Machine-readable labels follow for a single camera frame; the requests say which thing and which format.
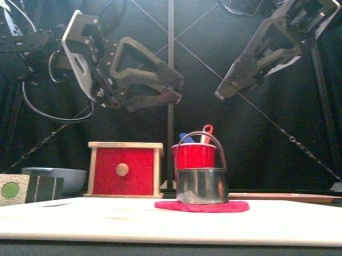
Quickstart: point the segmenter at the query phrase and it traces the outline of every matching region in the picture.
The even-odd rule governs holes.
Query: table surface
[[[156,209],[162,199],[80,197],[0,207],[0,239],[342,247],[342,208],[249,200],[242,213]]]

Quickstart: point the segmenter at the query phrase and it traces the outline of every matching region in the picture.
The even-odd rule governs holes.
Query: pink cloth
[[[155,208],[183,212],[223,213],[245,212],[250,209],[250,205],[245,201],[230,201],[219,204],[183,204],[178,201],[158,201]]]

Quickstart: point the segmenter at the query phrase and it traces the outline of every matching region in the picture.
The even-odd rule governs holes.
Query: red cup
[[[213,168],[217,147],[207,143],[183,143],[171,147],[175,169]]]

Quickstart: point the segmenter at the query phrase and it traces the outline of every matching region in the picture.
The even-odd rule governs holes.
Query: silver tin can
[[[175,179],[177,179],[177,200],[185,204],[218,204],[229,202],[229,181],[227,168],[222,146],[217,138],[202,131],[189,133],[189,136],[206,135],[215,142],[221,154],[222,168],[177,168],[175,160]]]

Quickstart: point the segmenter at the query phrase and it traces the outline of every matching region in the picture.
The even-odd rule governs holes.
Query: red square
[[[88,194],[159,196],[161,143],[90,142]]]

